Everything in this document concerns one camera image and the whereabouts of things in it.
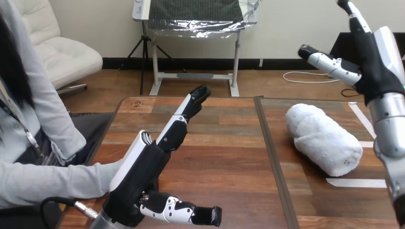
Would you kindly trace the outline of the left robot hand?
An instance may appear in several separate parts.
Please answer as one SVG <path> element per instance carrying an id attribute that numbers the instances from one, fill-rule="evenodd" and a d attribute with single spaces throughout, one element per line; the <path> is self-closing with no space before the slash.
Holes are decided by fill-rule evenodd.
<path id="1" fill-rule="evenodd" d="M 191 91 L 169 119 L 157 139 L 141 130 L 112 178 L 108 196 L 93 229 L 133 229 L 145 217 L 172 224 L 218 227 L 222 209 L 199 207 L 158 191 L 159 176 L 187 135 L 189 120 L 202 109 L 211 89 L 200 85 Z"/>

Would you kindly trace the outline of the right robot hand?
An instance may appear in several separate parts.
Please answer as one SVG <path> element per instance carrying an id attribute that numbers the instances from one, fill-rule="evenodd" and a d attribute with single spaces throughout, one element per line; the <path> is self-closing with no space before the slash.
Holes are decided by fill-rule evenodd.
<path id="1" fill-rule="evenodd" d="M 393 32 L 387 26 L 372 31 L 349 0 L 339 0 L 337 5 L 349 16 L 359 63 L 336 59 L 309 45 L 300 47 L 299 57 L 333 78 L 354 86 L 359 94 L 364 95 L 366 104 L 387 93 L 404 94 L 404 65 Z"/>

